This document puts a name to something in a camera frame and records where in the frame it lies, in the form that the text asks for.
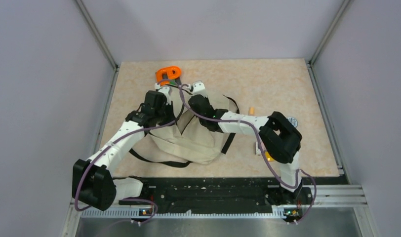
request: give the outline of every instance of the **beige tabletop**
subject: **beige tabletop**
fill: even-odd
[[[181,81],[202,80],[206,89],[221,91],[247,114],[255,107],[256,116],[279,111],[298,120],[303,139],[301,168],[313,176],[339,176],[320,109],[304,59],[249,59],[123,62],[110,104],[102,144],[119,129],[126,115],[144,101],[145,93],[154,89],[155,72],[163,67],[178,66]],[[269,177],[272,176],[261,156],[254,153],[254,137],[236,135],[226,155],[208,165],[191,163],[186,168],[140,161],[131,154],[121,161],[114,176],[140,177]],[[179,160],[158,149],[149,136],[134,149],[151,160]],[[277,162],[271,162],[279,173]]]

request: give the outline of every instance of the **small orange object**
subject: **small orange object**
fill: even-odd
[[[156,72],[156,78],[157,82],[163,80],[163,79],[169,79],[169,80],[174,80],[178,79],[181,75],[181,70],[180,68],[176,66],[171,66],[171,67],[166,67],[166,68],[161,68]],[[168,81],[163,81],[160,83],[160,85],[165,85],[169,84],[170,82]]]
[[[267,161],[274,161],[274,159],[270,156],[270,154],[266,151],[265,156],[267,158]]]
[[[248,115],[254,116],[254,107],[250,107],[250,108],[248,109]]]

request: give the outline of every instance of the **white wall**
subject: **white wall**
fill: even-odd
[[[0,0],[0,237],[61,234],[111,78],[72,0]]]
[[[84,0],[118,62],[310,58],[342,0]]]
[[[401,236],[401,0],[355,1],[316,64],[381,236]]]

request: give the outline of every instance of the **canvas bag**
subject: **canvas bag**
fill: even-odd
[[[179,89],[170,86],[170,97],[173,102],[173,112],[177,117],[181,111],[182,101],[179,95]],[[221,93],[208,90],[208,99],[215,109],[227,109],[234,113],[239,113],[236,102]],[[188,91],[184,91],[185,102],[191,97]],[[209,164],[221,153],[226,153],[235,134],[225,134],[220,132],[211,132],[202,126],[191,111],[184,108],[182,115],[177,123],[172,126],[159,128],[150,131],[149,136],[158,146],[158,148],[166,153],[175,155],[187,162],[177,161],[156,161],[172,167],[183,168],[190,163]],[[147,162],[154,162],[141,157],[134,150],[129,151],[132,155]]]

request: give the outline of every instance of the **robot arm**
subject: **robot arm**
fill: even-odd
[[[299,169],[298,151],[301,148],[302,135],[282,113],[273,112],[268,117],[256,117],[236,114],[223,109],[214,109],[201,81],[195,82],[189,88],[193,91],[189,105],[197,114],[210,119],[236,120],[235,122],[214,122],[199,118],[200,123],[210,131],[255,136],[253,128],[241,121],[254,125],[267,152],[280,163],[281,180],[290,186],[281,183],[281,187],[294,193],[294,195],[299,193],[302,183],[297,170]]]
[[[164,125],[175,120],[173,105],[170,100],[170,88],[165,86],[158,91],[148,91],[141,111],[132,111],[126,117],[117,133],[95,154],[87,160],[79,159],[73,167],[72,196],[75,198],[81,179],[83,179],[78,200],[106,210],[117,194],[109,170],[113,171],[125,154],[146,134],[144,128]]]
[[[162,86],[156,87],[156,89],[157,91],[147,92],[145,101],[141,104],[141,110],[128,114],[118,132],[98,152],[87,160],[79,159],[74,164],[72,187],[74,198],[82,180],[78,200],[100,210],[109,208],[117,194],[109,170],[115,170],[125,154],[148,133],[148,129],[145,131],[143,129],[155,127],[157,124],[166,126],[176,120],[173,102],[170,99],[170,87]],[[189,105],[196,113],[208,118],[237,121],[212,122],[200,118],[203,126],[210,131],[255,135],[250,126],[239,121],[250,122],[259,131],[259,136],[269,154],[274,160],[281,163],[281,179],[290,186],[295,185],[296,178],[298,182],[301,181],[300,176],[296,177],[298,175],[296,170],[299,168],[297,151],[300,149],[302,136],[281,113],[274,112],[269,117],[254,117],[235,114],[228,110],[214,109],[209,103],[205,86],[201,81],[192,84],[190,90],[192,97]],[[93,165],[84,175],[91,163]],[[282,187],[294,195],[300,190],[300,187],[296,189],[283,185]]]

